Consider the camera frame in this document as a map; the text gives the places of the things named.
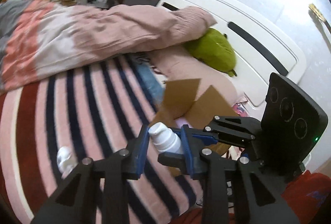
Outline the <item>white spray bottle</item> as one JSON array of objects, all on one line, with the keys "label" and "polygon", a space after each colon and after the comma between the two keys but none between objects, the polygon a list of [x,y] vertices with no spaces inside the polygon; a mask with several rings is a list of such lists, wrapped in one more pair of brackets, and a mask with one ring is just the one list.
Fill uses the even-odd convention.
[{"label": "white spray bottle", "polygon": [[148,133],[160,154],[164,152],[183,154],[180,137],[164,123],[155,123],[149,128]]}]

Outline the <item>brown cardboard box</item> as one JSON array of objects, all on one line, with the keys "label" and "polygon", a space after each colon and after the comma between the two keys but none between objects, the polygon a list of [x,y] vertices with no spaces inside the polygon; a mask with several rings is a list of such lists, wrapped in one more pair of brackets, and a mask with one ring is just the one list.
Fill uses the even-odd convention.
[{"label": "brown cardboard box", "polygon": [[176,120],[183,118],[191,127],[203,129],[214,116],[238,116],[212,85],[198,95],[199,85],[199,79],[167,81],[163,100],[149,125],[162,122],[178,128]]}]

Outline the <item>striped fleece blanket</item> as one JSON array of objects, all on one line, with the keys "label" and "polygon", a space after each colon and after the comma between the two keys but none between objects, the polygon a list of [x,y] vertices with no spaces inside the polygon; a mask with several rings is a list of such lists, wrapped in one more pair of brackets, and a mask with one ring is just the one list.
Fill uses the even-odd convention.
[{"label": "striped fleece blanket", "polygon": [[120,56],[31,83],[1,96],[1,194],[29,223],[62,180],[57,152],[100,160],[150,123],[158,82]]}]

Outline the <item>white bed headboard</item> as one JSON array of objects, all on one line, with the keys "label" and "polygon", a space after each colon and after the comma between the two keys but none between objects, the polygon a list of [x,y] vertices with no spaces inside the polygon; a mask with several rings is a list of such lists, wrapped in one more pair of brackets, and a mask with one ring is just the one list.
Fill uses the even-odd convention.
[{"label": "white bed headboard", "polygon": [[246,109],[256,112],[265,104],[271,73],[298,83],[306,70],[299,46],[274,23],[237,0],[160,0],[158,7],[175,11],[187,6],[213,15],[213,28],[227,35],[236,54],[233,81],[247,98]]}]

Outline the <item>pink pillow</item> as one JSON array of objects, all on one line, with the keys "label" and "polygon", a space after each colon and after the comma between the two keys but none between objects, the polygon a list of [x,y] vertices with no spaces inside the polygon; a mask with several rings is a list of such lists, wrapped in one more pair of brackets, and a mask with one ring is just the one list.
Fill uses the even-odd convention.
[{"label": "pink pillow", "polygon": [[147,55],[151,63],[169,81],[200,79],[197,97],[213,86],[230,106],[248,101],[235,79],[198,61],[181,45],[153,50]]}]

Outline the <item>green plush toy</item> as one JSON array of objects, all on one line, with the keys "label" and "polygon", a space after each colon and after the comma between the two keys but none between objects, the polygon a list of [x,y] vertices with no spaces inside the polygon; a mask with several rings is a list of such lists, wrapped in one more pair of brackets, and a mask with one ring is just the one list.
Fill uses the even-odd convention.
[{"label": "green plush toy", "polygon": [[183,46],[188,53],[207,66],[230,77],[237,76],[235,51],[226,34],[209,28],[201,38],[186,42]]}]

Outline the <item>pink patchwork duvet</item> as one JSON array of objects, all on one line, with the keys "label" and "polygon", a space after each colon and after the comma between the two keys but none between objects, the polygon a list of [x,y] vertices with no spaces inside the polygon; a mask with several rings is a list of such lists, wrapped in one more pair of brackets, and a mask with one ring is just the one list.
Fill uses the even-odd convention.
[{"label": "pink patchwork duvet", "polygon": [[206,10],[148,5],[62,6],[44,0],[1,4],[1,92],[124,53],[193,41],[216,23]]}]

